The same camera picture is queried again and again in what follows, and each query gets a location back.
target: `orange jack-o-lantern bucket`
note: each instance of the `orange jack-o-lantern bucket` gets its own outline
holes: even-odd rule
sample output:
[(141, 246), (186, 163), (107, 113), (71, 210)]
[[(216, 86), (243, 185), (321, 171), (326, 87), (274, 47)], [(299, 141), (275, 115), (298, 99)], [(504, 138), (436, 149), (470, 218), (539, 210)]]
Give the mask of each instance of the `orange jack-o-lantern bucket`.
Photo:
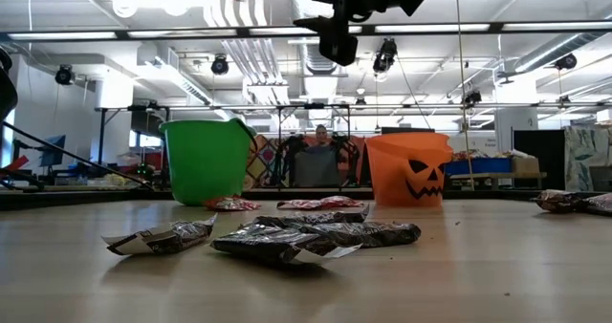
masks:
[(452, 158), (447, 142), (446, 135), (423, 132), (366, 139), (376, 204), (441, 205), (444, 164)]

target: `plastic bucket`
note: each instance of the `plastic bucket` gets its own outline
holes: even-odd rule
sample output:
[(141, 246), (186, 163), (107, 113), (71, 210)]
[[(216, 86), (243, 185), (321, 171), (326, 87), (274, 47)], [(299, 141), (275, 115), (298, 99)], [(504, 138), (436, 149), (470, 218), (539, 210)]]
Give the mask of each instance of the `plastic bucket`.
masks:
[(376, 204), (441, 205), (444, 164), (452, 158), (447, 142), (446, 135), (421, 132), (366, 139)]
[(182, 120), (165, 133), (174, 199), (183, 205), (242, 193), (254, 131), (241, 120)]

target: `blue bin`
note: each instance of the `blue bin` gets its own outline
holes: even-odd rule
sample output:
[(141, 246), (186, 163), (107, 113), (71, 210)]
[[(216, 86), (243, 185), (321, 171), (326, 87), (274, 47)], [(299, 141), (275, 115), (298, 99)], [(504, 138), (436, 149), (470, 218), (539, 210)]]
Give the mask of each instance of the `blue bin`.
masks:
[[(468, 161), (452, 161), (445, 165), (445, 174), (465, 175), (470, 173)], [(473, 159), (471, 160), (471, 171), (474, 174), (482, 173), (511, 173), (513, 172), (513, 160), (511, 159)]]

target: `green bucket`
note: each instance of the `green bucket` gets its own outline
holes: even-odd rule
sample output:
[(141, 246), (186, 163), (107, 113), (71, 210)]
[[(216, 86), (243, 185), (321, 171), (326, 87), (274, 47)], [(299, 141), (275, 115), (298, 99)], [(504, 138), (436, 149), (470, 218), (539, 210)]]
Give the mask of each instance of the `green bucket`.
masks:
[(174, 199), (183, 205), (242, 193), (254, 130), (241, 120), (162, 124)]

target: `cardboard box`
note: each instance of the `cardboard box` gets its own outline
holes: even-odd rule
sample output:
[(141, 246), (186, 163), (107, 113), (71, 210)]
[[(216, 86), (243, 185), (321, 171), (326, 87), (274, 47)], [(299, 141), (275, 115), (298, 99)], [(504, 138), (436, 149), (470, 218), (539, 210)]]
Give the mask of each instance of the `cardboard box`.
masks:
[(539, 161), (537, 160), (537, 158), (515, 158), (513, 159), (513, 172), (523, 174), (539, 173)]

